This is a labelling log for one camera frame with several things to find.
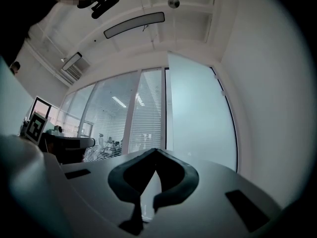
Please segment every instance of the black hair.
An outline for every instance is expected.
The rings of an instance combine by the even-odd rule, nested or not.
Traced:
[[[13,63],[13,65],[17,68],[17,70],[19,70],[20,67],[21,67],[21,65],[20,65],[20,63],[19,63],[18,61],[15,61],[15,62]]]

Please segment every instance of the person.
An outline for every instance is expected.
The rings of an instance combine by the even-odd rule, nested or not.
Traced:
[[[10,67],[10,70],[13,73],[13,75],[16,75],[19,69],[20,69],[20,63],[18,61],[15,61]]]
[[[40,22],[59,1],[78,5],[95,0],[0,0],[1,32],[5,33],[0,38],[0,55],[7,65],[14,62],[25,38],[29,38],[30,27]]]

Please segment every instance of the light blue panel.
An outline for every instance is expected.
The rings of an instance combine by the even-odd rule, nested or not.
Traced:
[[[236,170],[234,125],[226,98],[209,67],[168,53],[173,150]]]
[[[0,57],[0,134],[17,135],[33,101]]]

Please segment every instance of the ceiling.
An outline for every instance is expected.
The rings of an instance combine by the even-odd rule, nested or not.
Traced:
[[[57,73],[62,58],[82,54],[75,67],[82,74],[113,54],[148,47],[148,50],[176,50],[181,41],[204,44],[210,35],[214,0],[180,0],[171,9],[168,0],[120,0],[100,18],[91,17],[92,9],[58,3],[30,29],[28,46]],[[127,19],[163,11],[165,22],[138,27],[110,39],[104,31]]]

